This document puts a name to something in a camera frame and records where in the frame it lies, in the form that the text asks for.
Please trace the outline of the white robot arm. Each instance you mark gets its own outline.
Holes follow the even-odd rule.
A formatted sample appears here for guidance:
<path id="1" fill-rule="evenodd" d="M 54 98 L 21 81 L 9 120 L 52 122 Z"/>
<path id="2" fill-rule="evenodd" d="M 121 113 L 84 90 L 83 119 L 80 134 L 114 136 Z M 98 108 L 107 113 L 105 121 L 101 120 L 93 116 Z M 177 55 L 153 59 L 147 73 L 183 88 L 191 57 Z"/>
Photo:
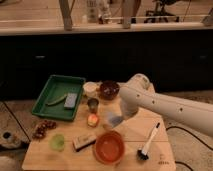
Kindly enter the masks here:
<path id="1" fill-rule="evenodd" d="M 140 73 L 120 87 L 124 116 L 132 117 L 139 108 L 145 108 L 213 137 L 213 105 L 151 92 L 149 87 L 148 77 Z"/>

